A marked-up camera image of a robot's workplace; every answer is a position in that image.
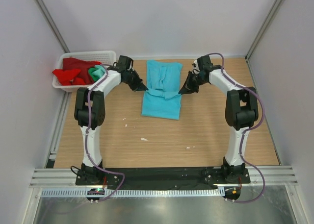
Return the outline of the blue t shirt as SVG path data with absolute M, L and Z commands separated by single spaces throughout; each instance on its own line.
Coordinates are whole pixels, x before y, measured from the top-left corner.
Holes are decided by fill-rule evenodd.
M 179 94 L 181 70 L 178 62 L 147 61 L 147 88 L 142 103 L 142 116 L 178 120 L 181 99 Z

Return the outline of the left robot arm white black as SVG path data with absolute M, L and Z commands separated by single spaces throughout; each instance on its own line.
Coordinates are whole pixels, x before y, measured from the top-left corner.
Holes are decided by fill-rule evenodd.
M 130 57 L 121 55 L 117 62 L 101 67 L 105 72 L 103 76 L 87 88 L 78 88 L 76 94 L 74 118 L 80 126 L 84 146 L 76 185 L 99 185 L 110 173 L 103 168 L 100 151 L 100 131 L 105 121 L 105 97 L 108 93 L 120 83 L 127 84 L 134 92 L 148 90 L 133 69 Z

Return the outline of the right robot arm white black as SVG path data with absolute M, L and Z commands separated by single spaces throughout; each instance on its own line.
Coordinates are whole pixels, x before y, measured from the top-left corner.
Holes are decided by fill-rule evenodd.
M 225 96 L 225 120 L 230 127 L 229 145 L 221 166 L 221 177 L 236 183 L 245 175 L 245 149 L 251 129 L 259 118 L 258 95 L 254 87 L 246 87 L 234 80 L 221 65 L 214 65 L 209 55 L 194 60 L 180 94 L 199 92 L 206 83 L 216 86 Z

